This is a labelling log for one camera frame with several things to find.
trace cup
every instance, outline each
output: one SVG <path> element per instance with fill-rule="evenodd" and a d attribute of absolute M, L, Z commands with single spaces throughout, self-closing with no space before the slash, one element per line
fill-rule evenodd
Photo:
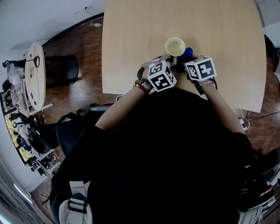
<path fill-rule="evenodd" d="M 178 37 L 171 37 L 167 42 L 165 43 L 165 50 L 167 54 L 174 57 L 173 64 L 177 64 L 177 57 L 181 56 L 186 49 L 185 42 L 183 42 Z"/>

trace light wood tabletop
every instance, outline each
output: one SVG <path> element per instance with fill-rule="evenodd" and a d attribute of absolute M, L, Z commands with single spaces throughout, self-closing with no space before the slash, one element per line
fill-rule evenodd
<path fill-rule="evenodd" d="M 25 87 L 32 107 L 41 110 L 45 103 L 46 96 L 46 68 L 45 56 L 42 46 L 34 42 L 26 55 L 26 60 L 38 59 L 38 68 L 33 61 L 25 63 Z"/>
<path fill-rule="evenodd" d="M 266 48 L 254 0 L 107 0 L 103 93 L 125 94 L 140 65 L 165 54 L 171 37 L 213 58 L 218 91 L 232 108 L 260 111 Z M 184 74 L 176 78 L 177 87 L 198 94 Z"/>

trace power strip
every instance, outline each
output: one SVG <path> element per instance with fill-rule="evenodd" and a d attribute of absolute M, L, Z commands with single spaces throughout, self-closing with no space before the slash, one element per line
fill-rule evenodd
<path fill-rule="evenodd" d="M 241 126 L 242 126 L 244 131 L 248 130 L 248 127 L 245 125 L 245 122 L 244 122 L 243 119 L 239 119 L 239 122 L 240 122 L 240 124 L 241 124 Z"/>

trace round table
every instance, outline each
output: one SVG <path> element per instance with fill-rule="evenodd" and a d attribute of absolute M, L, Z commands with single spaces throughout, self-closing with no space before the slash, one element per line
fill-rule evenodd
<path fill-rule="evenodd" d="M 41 110 L 46 96 L 46 68 L 44 51 L 38 42 L 31 45 L 26 55 L 25 87 L 32 107 Z"/>

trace bottle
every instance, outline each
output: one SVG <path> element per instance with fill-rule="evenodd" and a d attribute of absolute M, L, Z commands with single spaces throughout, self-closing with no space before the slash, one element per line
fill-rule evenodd
<path fill-rule="evenodd" d="M 94 26 L 95 26 L 95 27 L 102 27 L 103 24 L 101 24 L 101 23 L 94 23 Z"/>

